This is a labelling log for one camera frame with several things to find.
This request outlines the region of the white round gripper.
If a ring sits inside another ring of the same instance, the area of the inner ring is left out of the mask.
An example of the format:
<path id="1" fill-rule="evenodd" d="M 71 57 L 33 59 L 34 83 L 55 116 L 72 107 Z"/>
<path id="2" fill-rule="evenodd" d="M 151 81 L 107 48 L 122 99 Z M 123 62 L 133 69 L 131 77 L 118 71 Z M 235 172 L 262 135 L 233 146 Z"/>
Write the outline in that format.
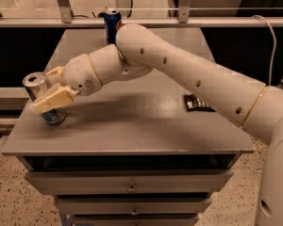
<path id="1" fill-rule="evenodd" d="M 88 96 L 103 87 L 87 54 L 70 59 L 64 68 L 57 66 L 46 76 L 52 87 L 29 106 L 35 114 L 70 105 L 77 94 Z"/>

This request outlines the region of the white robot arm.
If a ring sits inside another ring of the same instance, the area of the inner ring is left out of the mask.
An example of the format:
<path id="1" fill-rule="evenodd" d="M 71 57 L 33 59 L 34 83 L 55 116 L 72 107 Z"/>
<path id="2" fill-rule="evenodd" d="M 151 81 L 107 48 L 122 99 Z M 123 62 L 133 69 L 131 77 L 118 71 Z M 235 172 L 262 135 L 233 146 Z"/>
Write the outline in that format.
<path id="1" fill-rule="evenodd" d="M 105 84 L 138 78 L 153 69 L 268 144 L 255 225 L 283 226 L 283 89 L 175 47 L 142 25 L 126 24 L 115 43 L 47 72 L 51 86 L 38 95 L 32 108 L 44 113 L 64 107 Z"/>

